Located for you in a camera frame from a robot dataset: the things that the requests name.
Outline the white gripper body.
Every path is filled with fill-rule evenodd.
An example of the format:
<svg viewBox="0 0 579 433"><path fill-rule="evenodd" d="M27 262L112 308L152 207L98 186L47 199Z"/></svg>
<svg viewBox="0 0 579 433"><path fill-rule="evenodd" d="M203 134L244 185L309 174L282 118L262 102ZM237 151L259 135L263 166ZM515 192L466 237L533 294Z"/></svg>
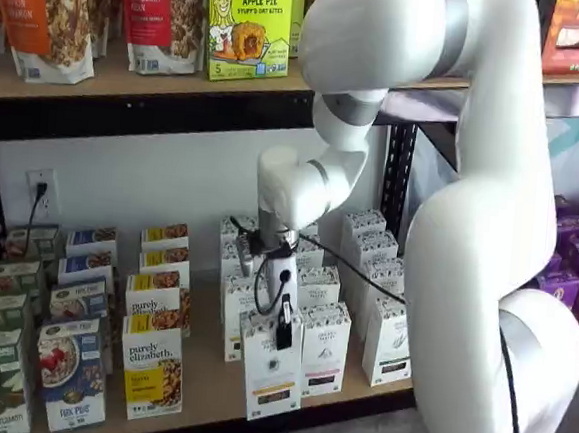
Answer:
<svg viewBox="0 0 579 433"><path fill-rule="evenodd" d="M266 283L268 287L268 302L262 311L276 314L282 306L282 298L289 297L291 311L297 306L298 273L294 255L282 258L269 258L266 266Z"/></svg>

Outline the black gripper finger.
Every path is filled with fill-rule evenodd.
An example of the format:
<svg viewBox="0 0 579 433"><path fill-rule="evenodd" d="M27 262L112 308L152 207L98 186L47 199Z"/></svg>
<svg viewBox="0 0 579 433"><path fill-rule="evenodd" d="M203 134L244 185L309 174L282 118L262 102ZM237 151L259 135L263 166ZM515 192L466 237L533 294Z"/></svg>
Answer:
<svg viewBox="0 0 579 433"><path fill-rule="evenodd" d="M286 350L290 348L293 344L292 338L292 319L293 310L291 307L291 299L289 294L285 293L281 298L281 305L278 312L277 318L277 329L276 334L276 349Z"/></svg>

